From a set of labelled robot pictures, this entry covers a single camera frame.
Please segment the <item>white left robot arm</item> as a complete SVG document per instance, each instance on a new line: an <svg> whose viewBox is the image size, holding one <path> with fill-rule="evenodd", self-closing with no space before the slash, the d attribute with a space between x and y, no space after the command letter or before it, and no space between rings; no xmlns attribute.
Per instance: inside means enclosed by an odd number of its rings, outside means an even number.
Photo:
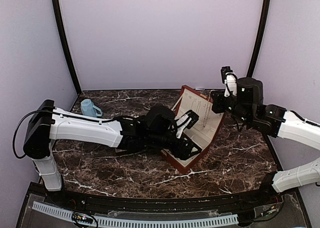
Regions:
<svg viewBox="0 0 320 228"><path fill-rule="evenodd" d="M88 117L67 112L44 100L39 108L25 115L29 118L23 151L35 164L51 198L60 206L71 201L63 189L63 179L52 152L53 140L76 140L97 143L110 148L134 151L144 147L166 149L180 160L187 160L202 149L184 134L199 120L193 110L181 117L163 105L152 107L146 115L118 116L112 119Z"/></svg>

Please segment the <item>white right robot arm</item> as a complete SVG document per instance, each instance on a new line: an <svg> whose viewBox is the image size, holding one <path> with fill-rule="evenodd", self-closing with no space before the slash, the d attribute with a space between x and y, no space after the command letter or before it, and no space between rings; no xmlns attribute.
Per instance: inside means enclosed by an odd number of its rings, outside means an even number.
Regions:
<svg viewBox="0 0 320 228"><path fill-rule="evenodd" d="M212 111L229 113L236 121L238 130L244 127L254 129L274 138L293 140L298 143L320 148L320 125L300 116L293 110L263 104L263 83L250 77L236 78L226 73L222 78L225 91L213 93ZM320 160L316 158L307 164L284 171L267 174L255 200L260 205L273 199L275 192L320 181Z"/></svg>

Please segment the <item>red jewelry box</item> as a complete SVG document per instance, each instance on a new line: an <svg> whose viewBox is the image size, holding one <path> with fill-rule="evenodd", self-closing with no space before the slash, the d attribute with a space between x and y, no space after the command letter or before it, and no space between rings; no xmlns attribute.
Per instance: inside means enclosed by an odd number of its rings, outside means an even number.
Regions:
<svg viewBox="0 0 320 228"><path fill-rule="evenodd" d="M213 100L209 95L204 95L187 85L181 87L180 97L173 106L175 114L177 117L181 117L188 110L197 113L199 116L197 123L191 129L185 129L183 133L201 149L199 154L187 160L175 158L168 150L161 151L161 156L181 174L186 174L208 153L212 141L217 137L223 124L224 113L214 113L212 106Z"/></svg>

